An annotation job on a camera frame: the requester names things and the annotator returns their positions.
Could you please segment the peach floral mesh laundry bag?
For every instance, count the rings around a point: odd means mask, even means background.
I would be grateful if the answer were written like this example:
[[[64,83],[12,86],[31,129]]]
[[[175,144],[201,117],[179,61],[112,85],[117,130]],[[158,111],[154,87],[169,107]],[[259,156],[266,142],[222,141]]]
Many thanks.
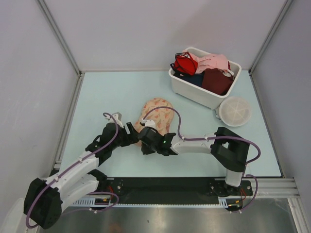
[[[143,119],[150,110],[160,106],[173,108],[173,105],[163,98],[153,98],[144,104],[140,116],[137,122],[134,124],[134,128],[138,133],[143,129],[143,126],[141,126],[140,124],[140,120]],[[165,135],[170,130],[170,125],[171,122],[173,121],[173,118],[174,118],[173,110],[167,108],[160,108],[153,110],[146,117],[146,120],[153,120],[155,122],[156,130],[161,135]]]

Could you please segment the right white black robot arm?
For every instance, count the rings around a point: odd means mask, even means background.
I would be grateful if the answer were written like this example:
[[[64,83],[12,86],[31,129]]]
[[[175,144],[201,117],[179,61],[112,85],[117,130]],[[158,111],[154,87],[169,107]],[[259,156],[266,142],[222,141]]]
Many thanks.
[[[201,139],[179,138],[176,133],[161,135],[156,129],[145,127],[138,133],[141,151],[144,155],[158,153],[163,156],[186,153],[211,154],[226,168],[225,182],[213,192],[219,197],[239,193],[242,176],[246,168],[250,143],[225,127],[219,127],[215,134]]]

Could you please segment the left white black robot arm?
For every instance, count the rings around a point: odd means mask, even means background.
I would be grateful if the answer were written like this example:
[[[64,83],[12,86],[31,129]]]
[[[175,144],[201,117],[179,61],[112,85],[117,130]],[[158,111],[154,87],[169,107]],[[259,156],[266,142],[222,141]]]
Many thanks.
[[[97,168],[108,160],[113,150],[138,142],[138,132],[128,122],[110,120],[78,159],[52,176],[34,179],[24,200],[26,226],[48,229],[75,201],[89,193],[107,190],[106,175]]]

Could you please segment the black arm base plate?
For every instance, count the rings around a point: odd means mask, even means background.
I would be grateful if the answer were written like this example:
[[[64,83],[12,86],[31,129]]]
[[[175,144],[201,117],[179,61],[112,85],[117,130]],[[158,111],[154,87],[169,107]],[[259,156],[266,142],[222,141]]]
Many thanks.
[[[229,187],[224,179],[211,177],[118,177],[107,178],[100,190],[112,191],[119,204],[205,205],[219,198],[244,198],[253,195],[251,183]]]

